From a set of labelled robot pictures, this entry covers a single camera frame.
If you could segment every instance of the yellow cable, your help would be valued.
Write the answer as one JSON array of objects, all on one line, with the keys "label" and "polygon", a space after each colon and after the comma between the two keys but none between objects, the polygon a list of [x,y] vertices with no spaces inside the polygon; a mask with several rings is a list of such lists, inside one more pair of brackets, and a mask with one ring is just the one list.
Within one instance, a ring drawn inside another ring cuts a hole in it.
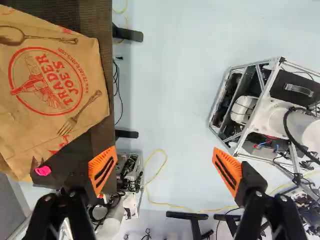
[{"label": "yellow cable", "polygon": [[[164,155],[165,159],[164,159],[164,162],[163,162],[163,164],[161,165],[161,167],[160,167],[160,168],[158,169],[158,171],[156,172],[156,174],[155,174],[149,181],[147,181],[147,182],[144,184],[144,188],[145,188],[145,192],[146,192],[146,197],[147,197],[147,200],[148,200],[148,202],[149,202],[150,204],[159,205],[159,206],[167,206],[167,207],[171,207],[171,208],[185,209],[185,210],[187,210],[188,212],[195,213],[195,214],[199,214],[199,213],[216,213],[216,212],[223,211],[223,210],[225,210],[225,209],[238,207],[237,205],[231,205],[231,206],[225,206],[225,207],[218,208],[218,209],[213,209],[213,210],[193,211],[193,210],[191,210],[190,208],[185,207],[185,206],[173,205],[173,204],[169,204],[169,203],[165,203],[165,202],[155,202],[155,201],[152,201],[152,200],[150,199],[150,196],[149,196],[149,192],[148,192],[147,185],[150,184],[150,183],[158,176],[158,174],[160,173],[160,171],[161,171],[162,168],[165,166],[165,164],[167,163],[167,160],[168,160],[168,156],[167,156],[166,152],[163,151],[163,150],[161,150],[161,149],[157,149],[157,150],[153,151],[153,152],[150,154],[150,156],[148,157],[147,161],[146,161],[145,164],[144,164],[144,169],[146,169],[146,166],[147,166],[148,162],[150,161],[150,159],[151,159],[156,153],[162,153],[162,154]],[[320,174],[320,171],[310,172],[310,173],[304,175],[304,177],[309,177],[309,176],[316,175],[316,174]],[[269,193],[269,195],[272,195],[272,194],[274,194],[277,190],[282,189],[282,188],[285,188],[285,187],[288,187],[288,186],[290,186],[290,185],[293,185],[293,183],[285,183],[285,184],[282,184],[282,185],[278,186],[277,188],[275,188],[273,191],[271,191],[271,192]]]},{"label": "yellow cable", "polygon": [[125,5],[124,5],[124,8],[123,8],[122,10],[117,11],[117,10],[115,10],[114,8],[112,8],[112,10],[113,10],[116,14],[123,14],[123,13],[126,11],[127,7],[128,7],[128,0],[125,0]]},{"label": "yellow cable", "polygon": [[[320,171],[314,171],[314,172],[307,173],[307,174],[304,175],[303,177],[310,177],[310,176],[316,175],[316,174],[320,174]],[[278,187],[275,188],[273,191],[271,191],[271,192],[269,193],[269,195],[273,195],[277,190],[283,189],[283,188],[288,187],[288,186],[293,185],[293,184],[294,184],[293,182],[289,182],[289,183],[282,184],[281,186],[278,186]]]},{"label": "yellow cable", "polygon": [[198,213],[215,213],[215,212],[220,212],[220,211],[225,210],[225,209],[238,207],[237,205],[232,205],[232,206],[225,206],[225,207],[218,208],[218,209],[214,209],[214,210],[192,211],[190,208],[185,207],[185,206],[173,205],[173,204],[169,204],[169,203],[165,203],[165,202],[155,202],[155,201],[152,201],[152,200],[150,199],[150,196],[149,196],[149,192],[148,192],[147,185],[148,185],[149,183],[151,183],[151,182],[158,176],[158,174],[160,173],[160,171],[161,171],[162,168],[165,166],[165,164],[167,163],[167,160],[168,160],[168,156],[167,156],[166,152],[163,151],[163,150],[161,150],[161,149],[157,149],[157,150],[153,151],[153,153],[151,153],[151,155],[148,157],[147,161],[146,161],[145,164],[144,164],[144,169],[146,169],[146,166],[147,166],[148,162],[150,161],[150,159],[151,159],[156,153],[162,153],[162,154],[164,155],[165,159],[164,159],[164,162],[163,162],[163,164],[161,165],[161,167],[160,167],[160,168],[158,169],[158,171],[156,172],[156,174],[155,174],[149,181],[147,181],[147,182],[144,184],[144,188],[145,188],[145,192],[146,192],[146,197],[147,197],[147,200],[148,200],[148,202],[149,202],[150,204],[159,205],[159,206],[167,206],[167,207],[171,207],[171,208],[185,209],[185,210],[187,210],[188,212],[195,213],[195,214],[198,214]]},{"label": "yellow cable", "polygon": [[[128,28],[128,17],[125,16],[124,19],[125,19],[125,28],[127,29]],[[124,39],[122,39],[120,41],[113,41],[112,43],[113,44],[122,44],[123,42],[124,42]]]}]

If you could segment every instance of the blue cable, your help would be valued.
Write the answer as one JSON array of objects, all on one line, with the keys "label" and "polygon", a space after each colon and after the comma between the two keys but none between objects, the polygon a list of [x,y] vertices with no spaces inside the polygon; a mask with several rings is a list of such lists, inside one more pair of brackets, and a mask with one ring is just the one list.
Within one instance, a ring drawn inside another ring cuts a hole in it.
[{"label": "blue cable", "polygon": [[262,143],[259,143],[258,146],[261,146],[263,144],[268,144],[270,141],[265,141],[265,142],[262,142]]}]

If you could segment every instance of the brown paper bag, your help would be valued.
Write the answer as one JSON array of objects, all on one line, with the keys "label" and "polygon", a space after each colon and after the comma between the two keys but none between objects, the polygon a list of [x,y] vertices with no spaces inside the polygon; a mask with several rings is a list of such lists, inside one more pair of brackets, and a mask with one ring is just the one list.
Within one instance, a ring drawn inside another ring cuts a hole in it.
[{"label": "brown paper bag", "polygon": [[109,115],[98,41],[60,31],[16,10],[0,15],[0,170],[18,180],[33,157],[46,161]]}]

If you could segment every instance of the pink sponge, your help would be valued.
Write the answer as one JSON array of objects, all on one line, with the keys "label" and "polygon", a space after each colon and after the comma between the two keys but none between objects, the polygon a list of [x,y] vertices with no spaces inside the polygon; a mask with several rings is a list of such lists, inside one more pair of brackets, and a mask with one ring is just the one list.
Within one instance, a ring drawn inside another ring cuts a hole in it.
[{"label": "pink sponge", "polygon": [[35,169],[35,172],[39,175],[39,176],[48,176],[51,173],[51,169],[48,166],[42,166],[42,167],[37,167]]}]

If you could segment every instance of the trader joe's logo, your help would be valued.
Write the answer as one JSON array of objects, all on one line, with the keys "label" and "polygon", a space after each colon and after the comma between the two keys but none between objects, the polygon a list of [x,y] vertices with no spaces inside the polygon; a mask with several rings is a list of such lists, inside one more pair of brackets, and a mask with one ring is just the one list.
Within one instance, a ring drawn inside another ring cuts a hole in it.
[{"label": "trader joe's logo", "polygon": [[10,94],[28,109],[47,116],[72,112],[83,95],[74,67],[58,53],[43,47],[26,47],[11,58]]}]

